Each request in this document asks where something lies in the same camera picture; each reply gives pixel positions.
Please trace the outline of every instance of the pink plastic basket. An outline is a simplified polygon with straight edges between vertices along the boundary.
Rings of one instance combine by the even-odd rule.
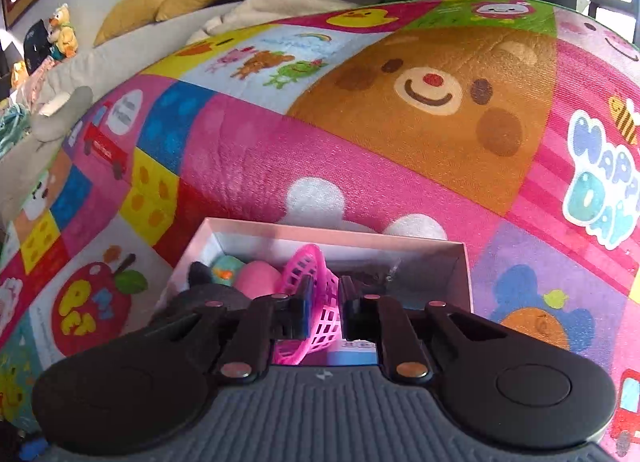
[[[294,294],[305,275],[314,278],[310,336],[303,341],[279,341],[273,353],[277,365],[297,365],[309,353],[327,348],[340,339],[338,278],[326,268],[322,251],[313,244],[302,246],[282,271],[282,284],[276,292]]]

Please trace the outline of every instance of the pink ball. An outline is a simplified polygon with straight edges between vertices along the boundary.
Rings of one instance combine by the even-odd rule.
[[[248,298],[273,294],[280,285],[280,273],[267,262],[249,262],[238,273],[234,286]]]

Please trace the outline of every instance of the colorful play mat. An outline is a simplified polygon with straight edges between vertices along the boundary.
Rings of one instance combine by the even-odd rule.
[[[185,47],[73,129],[0,258],[2,414],[143,326],[204,217],[466,243],[475,312],[619,390],[640,458],[640,51],[533,0],[417,0]]]

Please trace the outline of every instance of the metal screw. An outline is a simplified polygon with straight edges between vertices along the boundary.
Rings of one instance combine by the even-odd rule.
[[[400,363],[396,366],[396,372],[407,379],[420,379],[429,373],[429,369],[422,363]]]
[[[229,379],[244,379],[251,374],[251,366],[247,363],[227,363],[220,368],[220,373]]]

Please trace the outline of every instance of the bear nose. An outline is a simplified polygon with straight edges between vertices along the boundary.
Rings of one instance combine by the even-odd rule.
[[[442,76],[437,74],[425,74],[422,80],[432,87],[441,87],[444,83]]]

